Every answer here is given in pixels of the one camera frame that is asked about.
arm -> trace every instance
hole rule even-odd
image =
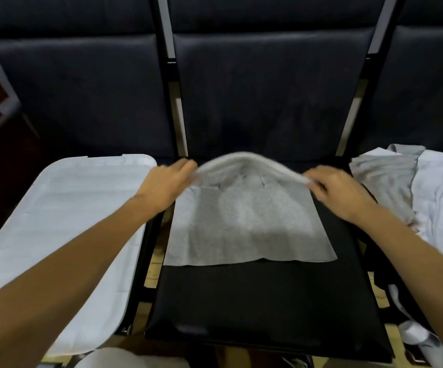
[[[130,237],[171,205],[197,167],[153,168],[134,197],[0,289],[0,367],[35,367]]]
[[[376,204],[344,171],[319,166],[304,175],[322,184],[308,186],[318,200],[384,251],[443,342],[443,255]]]

white tray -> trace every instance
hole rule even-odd
[[[71,157],[44,169],[0,230],[0,288],[114,212],[156,165],[151,156],[130,154]],[[119,327],[144,231],[126,243],[49,356],[89,352]]]

chair backrest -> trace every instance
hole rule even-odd
[[[0,63],[60,155],[176,155],[150,0],[0,0]]]
[[[189,156],[334,155],[384,0],[169,0]]]
[[[405,0],[346,154],[356,156],[391,143],[443,152],[443,0]]]

forearm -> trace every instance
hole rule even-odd
[[[141,197],[132,198],[4,286],[0,290],[0,366],[36,366],[124,244],[155,214]]]
[[[358,225],[384,251],[443,341],[443,255],[377,206]]]

black leather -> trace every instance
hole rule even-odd
[[[334,155],[372,33],[175,34],[189,156]]]
[[[163,266],[145,336],[390,362],[350,227],[315,204],[336,261]]]
[[[169,0],[172,30],[298,31],[366,27],[384,0]]]
[[[443,25],[443,0],[406,0],[399,18],[399,24]]]
[[[397,27],[348,152],[358,155],[390,143],[443,152],[443,27]]]
[[[61,155],[173,158],[155,35],[0,40],[0,63]]]
[[[0,38],[153,31],[148,0],[0,0]]]

